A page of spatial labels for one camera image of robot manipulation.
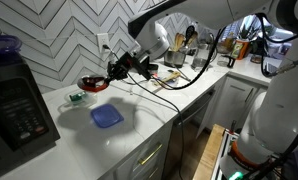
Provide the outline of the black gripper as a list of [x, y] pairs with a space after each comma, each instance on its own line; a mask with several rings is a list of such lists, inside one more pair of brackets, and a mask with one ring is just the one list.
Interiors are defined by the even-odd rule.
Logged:
[[138, 58], [132, 57], [128, 52], [126, 52], [117, 63], [108, 63], [107, 73], [108, 76], [105, 78], [104, 82], [109, 84], [114, 80], [122, 80], [127, 77], [127, 73], [134, 68], [136, 72], [142, 75], [146, 80], [151, 77], [148, 71], [149, 57], [145, 57], [142, 61]]

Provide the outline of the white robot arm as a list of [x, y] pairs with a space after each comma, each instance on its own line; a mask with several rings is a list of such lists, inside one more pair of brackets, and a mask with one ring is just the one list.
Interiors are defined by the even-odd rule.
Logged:
[[220, 159], [228, 179], [263, 180], [298, 149], [298, 0], [165, 0], [129, 20], [128, 33], [138, 49], [127, 51], [108, 69], [108, 81], [125, 78], [131, 68], [150, 77], [141, 59], [157, 58], [167, 51], [158, 20], [174, 13], [212, 29], [255, 15], [293, 33], [292, 47], [274, 72], [264, 62], [258, 65], [258, 74], [269, 81], [267, 90], [256, 98], [241, 133]]

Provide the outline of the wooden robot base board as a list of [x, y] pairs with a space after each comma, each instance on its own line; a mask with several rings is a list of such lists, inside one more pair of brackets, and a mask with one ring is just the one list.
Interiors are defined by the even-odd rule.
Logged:
[[193, 180], [211, 180], [224, 130], [225, 128], [220, 125], [215, 124], [213, 126]]

